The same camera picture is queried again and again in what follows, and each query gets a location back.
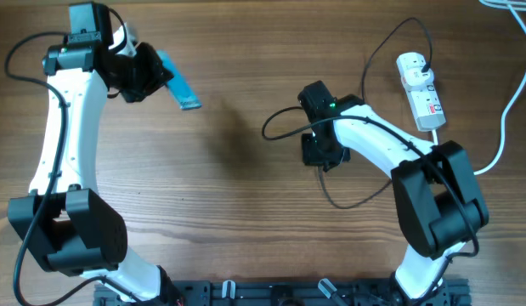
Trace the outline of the smartphone with cyan screen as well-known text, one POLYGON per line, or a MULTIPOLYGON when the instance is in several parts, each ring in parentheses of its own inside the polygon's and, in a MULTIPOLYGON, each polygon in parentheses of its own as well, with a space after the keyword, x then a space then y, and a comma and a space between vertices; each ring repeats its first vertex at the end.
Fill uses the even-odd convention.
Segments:
POLYGON ((164 50, 158 50, 157 54, 162 60, 163 66, 173 74, 173 78, 167 81, 168 92, 175 99, 182 111, 190 111, 202 107, 198 96, 192 90, 183 74, 177 69, 172 59, 164 50))

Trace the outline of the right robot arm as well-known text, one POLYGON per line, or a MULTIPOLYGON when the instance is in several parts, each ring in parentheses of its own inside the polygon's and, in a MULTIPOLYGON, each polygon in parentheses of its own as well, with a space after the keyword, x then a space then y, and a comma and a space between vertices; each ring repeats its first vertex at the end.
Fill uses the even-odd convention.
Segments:
POLYGON ((393 187, 399 227, 408 242, 394 280, 402 298, 420 305, 443 285, 443 273, 463 247, 479 247, 489 222, 466 151, 456 142, 418 139, 378 116, 355 95, 336 99, 317 81, 297 96, 310 122, 303 161, 327 172, 356 151, 382 170, 393 187))

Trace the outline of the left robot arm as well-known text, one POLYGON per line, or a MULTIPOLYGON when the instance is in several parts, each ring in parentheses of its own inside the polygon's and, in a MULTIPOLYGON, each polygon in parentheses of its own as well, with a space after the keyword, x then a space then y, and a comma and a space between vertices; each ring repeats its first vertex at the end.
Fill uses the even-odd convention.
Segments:
POLYGON ((181 305, 167 272, 128 245, 122 216, 99 195, 95 166, 108 99, 140 102, 160 88, 182 98, 189 88, 165 53, 113 28, 113 8, 74 3, 69 15, 70 31, 42 62, 49 107, 37 170, 27 195, 8 204, 19 254, 44 271, 96 282, 98 305, 181 305))

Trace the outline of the white charger adapter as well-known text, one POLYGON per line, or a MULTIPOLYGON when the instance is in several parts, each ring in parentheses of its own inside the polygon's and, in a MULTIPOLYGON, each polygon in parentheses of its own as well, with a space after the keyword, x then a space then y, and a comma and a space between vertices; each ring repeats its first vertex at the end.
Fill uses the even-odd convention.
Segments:
POLYGON ((431 69, 423 72, 421 68, 415 67, 405 70, 401 81, 406 91, 420 91, 434 81, 434 74, 431 69))

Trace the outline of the white power strip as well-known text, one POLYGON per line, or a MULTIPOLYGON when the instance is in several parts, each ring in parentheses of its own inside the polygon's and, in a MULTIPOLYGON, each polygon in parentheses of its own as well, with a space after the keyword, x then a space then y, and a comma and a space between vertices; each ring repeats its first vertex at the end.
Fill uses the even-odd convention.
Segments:
MULTIPOLYGON (((401 54, 396 65, 400 74, 400 81, 405 70, 419 67, 423 72, 427 62, 423 55, 416 52, 401 54)), ((417 129, 421 132, 437 130, 446 123, 443 108, 438 98, 434 81, 420 91, 406 91, 406 97, 415 119, 417 129)))

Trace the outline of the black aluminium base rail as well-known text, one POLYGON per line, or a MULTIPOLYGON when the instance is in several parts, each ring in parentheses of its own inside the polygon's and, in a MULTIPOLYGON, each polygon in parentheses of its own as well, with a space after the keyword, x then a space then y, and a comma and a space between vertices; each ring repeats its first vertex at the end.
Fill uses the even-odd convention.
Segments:
MULTIPOLYGON (((327 297, 316 282, 236 282, 229 284, 210 281, 175 281, 181 299, 175 305, 228 306, 228 305, 339 305, 336 297, 327 297)), ((333 281, 341 305, 407 305, 397 286, 390 279, 359 279, 350 282, 333 281)), ((121 297, 105 286, 97 285, 93 305, 135 305, 123 302, 121 297)), ((466 279, 444 280, 435 296, 421 305, 470 306, 472 297, 466 279)))

